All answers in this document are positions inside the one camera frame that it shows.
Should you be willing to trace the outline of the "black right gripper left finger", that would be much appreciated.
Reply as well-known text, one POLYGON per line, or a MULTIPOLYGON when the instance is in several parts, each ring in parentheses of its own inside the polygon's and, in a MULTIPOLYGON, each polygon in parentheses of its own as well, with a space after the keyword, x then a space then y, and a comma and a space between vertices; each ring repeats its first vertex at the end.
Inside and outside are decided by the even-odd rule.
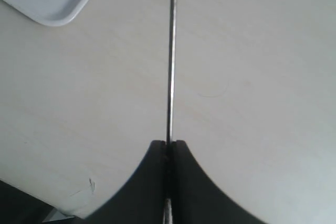
POLYGON ((152 141, 128 181, 83 223, 163 223, 166 143, 152 141))

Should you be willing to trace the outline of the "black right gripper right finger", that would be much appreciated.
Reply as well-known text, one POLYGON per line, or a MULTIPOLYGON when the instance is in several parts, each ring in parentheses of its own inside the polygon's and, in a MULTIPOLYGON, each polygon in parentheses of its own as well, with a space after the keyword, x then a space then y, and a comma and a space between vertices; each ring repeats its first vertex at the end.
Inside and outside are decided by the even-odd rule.
POLYGON ((185 141, 170 145, 173 223, 263 223, 222 192, 185 141))

